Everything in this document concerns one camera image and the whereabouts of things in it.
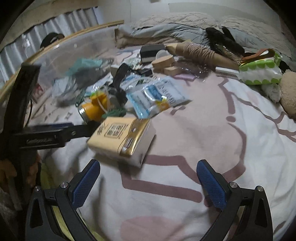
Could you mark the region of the yellow grey headlamp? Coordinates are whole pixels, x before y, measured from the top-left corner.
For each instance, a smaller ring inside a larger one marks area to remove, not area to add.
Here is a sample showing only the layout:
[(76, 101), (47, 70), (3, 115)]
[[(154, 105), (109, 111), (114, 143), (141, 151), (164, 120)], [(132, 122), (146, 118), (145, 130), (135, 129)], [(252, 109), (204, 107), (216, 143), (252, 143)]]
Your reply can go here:
[(92, 93), (90, 96), (90, 100), (88, 102), (81, 103), (77, 109), (81, 118), (85, 122), (100, 122), (102, 116), (107, 113), (107, 94), (102, 91)]

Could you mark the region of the clear plastic storage bin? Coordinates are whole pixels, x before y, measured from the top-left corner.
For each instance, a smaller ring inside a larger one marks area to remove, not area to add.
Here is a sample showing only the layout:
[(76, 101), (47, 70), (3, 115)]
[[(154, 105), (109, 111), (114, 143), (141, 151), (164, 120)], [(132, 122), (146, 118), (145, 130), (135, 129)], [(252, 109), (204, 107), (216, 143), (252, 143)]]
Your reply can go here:
[(56, 106), (57, 102), (52, 97), (54, 82), (66, 77), (67, 71), (77, 60), (110, 57), (116, 49), (115, 29), (113, 26), (74, 34), (44, 48), (23, 63), (41, 66), (37, 83), (42, 89), (38, 97), (32, 97), (35, 101), (28, 104), (25, 121), (30, 120), (30, 124), (70, 120), (81, 122), (74, 104)]

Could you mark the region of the yellow tissue pack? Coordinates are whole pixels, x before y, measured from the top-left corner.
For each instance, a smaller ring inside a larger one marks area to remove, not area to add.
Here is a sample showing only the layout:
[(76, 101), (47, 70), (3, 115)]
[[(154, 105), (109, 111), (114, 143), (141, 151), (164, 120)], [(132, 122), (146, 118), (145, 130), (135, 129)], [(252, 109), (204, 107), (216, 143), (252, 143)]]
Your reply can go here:
[(150, 119), (107, 117), (87, 145), (95, 153), (140, 168), (155, 135)]

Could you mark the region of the blue white medicine sachet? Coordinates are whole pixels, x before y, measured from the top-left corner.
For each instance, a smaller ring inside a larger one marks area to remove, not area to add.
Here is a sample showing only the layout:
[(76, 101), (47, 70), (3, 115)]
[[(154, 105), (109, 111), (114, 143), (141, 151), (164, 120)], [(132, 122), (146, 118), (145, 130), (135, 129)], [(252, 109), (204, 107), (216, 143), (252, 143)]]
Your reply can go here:
[(190, 101), (184, 88), (171, 77), (158, 78), (126, 91), (138, 118), (146, 119)]

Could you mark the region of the grey curtain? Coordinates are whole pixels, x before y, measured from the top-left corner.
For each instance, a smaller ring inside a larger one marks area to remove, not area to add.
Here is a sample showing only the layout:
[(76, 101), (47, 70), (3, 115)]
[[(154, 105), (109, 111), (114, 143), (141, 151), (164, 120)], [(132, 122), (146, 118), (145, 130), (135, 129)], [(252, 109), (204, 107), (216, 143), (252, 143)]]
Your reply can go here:
[(23, 61), (40, 50), (41, 42), (48, 34), (69, 36), (102, 22), (98, 7), (92, 7), (58, 15), (25, 31), (1, 48), (1, 83), (8, 81)]

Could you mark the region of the black sun visor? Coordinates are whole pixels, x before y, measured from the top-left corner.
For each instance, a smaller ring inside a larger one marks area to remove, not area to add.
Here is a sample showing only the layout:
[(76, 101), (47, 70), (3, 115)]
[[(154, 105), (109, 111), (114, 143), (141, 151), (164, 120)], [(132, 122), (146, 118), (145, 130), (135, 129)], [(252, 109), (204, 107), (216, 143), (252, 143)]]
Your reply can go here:
[(46, 37), (44, 37), (43, 41), (41, 42), (40, 48), (45, 48), (49, 45), (51, 45), (53, 42), (56, 42), (60, 39), (63, 39), (65, 36), (62, 33), (55, 33), (51, 32)]

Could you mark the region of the teal plastic bag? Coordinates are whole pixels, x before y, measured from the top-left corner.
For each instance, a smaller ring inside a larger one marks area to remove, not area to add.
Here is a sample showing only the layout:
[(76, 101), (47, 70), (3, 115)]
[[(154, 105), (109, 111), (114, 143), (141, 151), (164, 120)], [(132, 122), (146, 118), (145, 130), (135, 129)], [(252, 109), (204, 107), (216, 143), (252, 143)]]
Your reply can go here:
[(102, 59), (86, 59), (79, 58), (75, 61), (75, 63), (66, 71), (66, 76), (74, 75), (83, 69), (100, 67), (103, 63)]

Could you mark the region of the patterned bed sheet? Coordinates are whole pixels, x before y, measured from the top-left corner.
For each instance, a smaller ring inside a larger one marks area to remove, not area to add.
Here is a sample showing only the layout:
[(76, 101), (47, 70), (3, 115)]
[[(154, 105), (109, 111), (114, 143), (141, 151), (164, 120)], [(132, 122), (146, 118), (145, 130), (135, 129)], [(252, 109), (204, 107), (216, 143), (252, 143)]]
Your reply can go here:
[(41, 151), (43, 188), (58, 186), (90, 159), (101, 173), (79, 213), (100, 240), (199, 240), (218, 215), (196, 165), (205, 159), (242, 188), (265, 189), (280, 240), (295, 218), (295, 121), (247, 85), (211, 74), (179, 81), (190, 102), (156, 115), (141, 168), (94, 154), (85, 138)]

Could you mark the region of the beige fluffy plush toy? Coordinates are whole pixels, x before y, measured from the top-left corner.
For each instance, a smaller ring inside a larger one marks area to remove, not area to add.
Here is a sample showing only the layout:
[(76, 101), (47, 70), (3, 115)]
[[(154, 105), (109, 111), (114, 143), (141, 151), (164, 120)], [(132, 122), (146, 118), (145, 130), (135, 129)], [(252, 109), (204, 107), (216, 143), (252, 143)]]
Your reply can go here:
[(281, 91), (280, 103), (287, 115), (295, 120), (296, 115), (296, 73), (286, 71), (279, 83)]

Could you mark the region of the black gift box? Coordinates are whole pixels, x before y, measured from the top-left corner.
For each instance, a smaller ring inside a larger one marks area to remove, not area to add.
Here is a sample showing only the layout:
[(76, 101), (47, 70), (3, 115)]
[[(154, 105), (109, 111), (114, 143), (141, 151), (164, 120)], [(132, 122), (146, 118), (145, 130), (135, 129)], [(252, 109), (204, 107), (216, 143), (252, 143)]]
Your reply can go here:
[(151, 63), (156, 59), (156, 54), (160, 50), (165, 50), (164, 44), (144, 45), (140, 49), (140, 57), (142, 63)]

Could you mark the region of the grey blue duvet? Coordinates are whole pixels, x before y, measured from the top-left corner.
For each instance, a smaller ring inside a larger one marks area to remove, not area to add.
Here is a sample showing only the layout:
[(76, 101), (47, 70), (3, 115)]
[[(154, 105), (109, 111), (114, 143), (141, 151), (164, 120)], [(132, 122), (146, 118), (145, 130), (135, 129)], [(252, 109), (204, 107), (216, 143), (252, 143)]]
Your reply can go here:
[[(286, 37), (283, 40), (277, 40), (266, 37), (257, 37), (237, 29), (227, 29), (245, 51), (257, 52), (259, 49), (274, 49), (291, 70), (295, 71), (295, 46), (293, 46)], [(183, 24), (160, 24), (143, 29), (135, 29), (130, 25), (121, 25), (118, 27), (118, 30), (123, 36), (135, 39), (171, 37), (181, 41), (191, 40), (194, 43), (202, 45), (208, 44), (204, 29)]]

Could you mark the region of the small wooden block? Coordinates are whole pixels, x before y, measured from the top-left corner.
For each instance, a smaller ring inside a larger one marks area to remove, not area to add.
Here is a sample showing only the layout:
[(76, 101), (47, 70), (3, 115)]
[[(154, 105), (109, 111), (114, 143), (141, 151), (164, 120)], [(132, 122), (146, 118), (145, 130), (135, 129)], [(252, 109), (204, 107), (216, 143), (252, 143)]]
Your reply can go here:
[(163, 72), (165, 75), (168, 75), (168, 76), (176, 76), (182, 73), (182, 69), (176, 66), (170, 66), (170, 67), (164, 68)]

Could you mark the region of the clear plastic cup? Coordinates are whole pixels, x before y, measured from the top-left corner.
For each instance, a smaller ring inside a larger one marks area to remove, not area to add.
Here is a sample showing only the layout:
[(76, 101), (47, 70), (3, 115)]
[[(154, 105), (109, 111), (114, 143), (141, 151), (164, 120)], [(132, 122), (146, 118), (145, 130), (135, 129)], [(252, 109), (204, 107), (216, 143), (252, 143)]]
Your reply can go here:
[(156, 53), (156, 59), (159, 59), (161, 57), (169, 56), (170, 53), (167, 50), (161, 49)]

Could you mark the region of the green dotted plastic bag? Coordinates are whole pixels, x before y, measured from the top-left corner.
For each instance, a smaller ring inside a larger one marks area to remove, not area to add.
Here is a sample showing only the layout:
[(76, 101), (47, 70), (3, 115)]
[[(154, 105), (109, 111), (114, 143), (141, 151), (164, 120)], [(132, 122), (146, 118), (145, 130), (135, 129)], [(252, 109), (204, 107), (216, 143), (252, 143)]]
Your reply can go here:
[(238, 78), (246, 85), (278, 84), (282, 78), (280, 61), (281, 56), (275, 53), (273, 57), (241, 64)]

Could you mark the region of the white matchbox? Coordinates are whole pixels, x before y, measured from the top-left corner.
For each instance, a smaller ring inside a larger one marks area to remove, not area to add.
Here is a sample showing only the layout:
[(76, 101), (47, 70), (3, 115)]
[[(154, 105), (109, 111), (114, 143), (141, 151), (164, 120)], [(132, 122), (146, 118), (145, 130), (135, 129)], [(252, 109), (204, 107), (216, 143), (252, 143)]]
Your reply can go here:
[(239, 74), (239, 71), (237, 71), (237, 70), (223, 68), (223, 67), (216, 67), (215, 71), (218, 73), (224, 73), (224, 74), (228, 74), (228, 75), (236, 75), (237, 76)]

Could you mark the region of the beige quilted pillow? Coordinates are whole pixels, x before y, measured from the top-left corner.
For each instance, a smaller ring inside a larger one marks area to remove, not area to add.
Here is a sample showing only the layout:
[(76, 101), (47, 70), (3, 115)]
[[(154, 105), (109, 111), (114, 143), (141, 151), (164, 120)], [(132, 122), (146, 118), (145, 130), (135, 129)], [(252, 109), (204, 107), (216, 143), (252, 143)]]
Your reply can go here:
[(221, 20), (223, 27), (237, 29), (257, 37), (266, 37), (271, 39), (283, 40), (285, 36), (283, 33), (274, 27), (246, 18), (237, 16), (225, 16)]
[(135, 29), (153, 27), (160, 24), (183, 24), (198, 28), (218, 27), (218, 22), (210, 15), (205, 13), (163, 13), (155, 14), (145, 18), (141, 18), (133, 22), (131, 25)]

